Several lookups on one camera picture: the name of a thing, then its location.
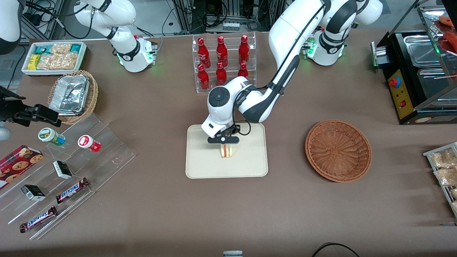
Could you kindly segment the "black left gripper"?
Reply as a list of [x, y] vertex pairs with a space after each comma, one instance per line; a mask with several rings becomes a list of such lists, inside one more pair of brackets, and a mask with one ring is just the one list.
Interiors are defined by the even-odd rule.
[[219, 131], [213, 138], [208, 137], [208, 143], [219, 143], [221, 153], [224, 153], [224, 144], [231, 144], [232, 153], [235, 152], [236, 144], [239, 143], [240, 139], [237, 136], [234, 136], [236, 133], [239, 132], [241, 126], [238, 124], [234, 124], [227, 128], [226, 130]]

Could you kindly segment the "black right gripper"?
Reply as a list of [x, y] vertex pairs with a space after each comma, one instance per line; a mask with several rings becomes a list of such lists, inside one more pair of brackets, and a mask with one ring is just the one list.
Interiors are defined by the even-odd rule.
[[[29, 111], [31, 108], [22, 101], [26, 98], [13, 91], [0, 87], [0, 118], [1, 121], [21, 124], [25, 127], [30, 126], [35, 119]], [[62, 121], [59, 119], [59, 113], [41, 104], [34, 106], [34, 116], [38, 117], [41, 122], [60, 127]]]

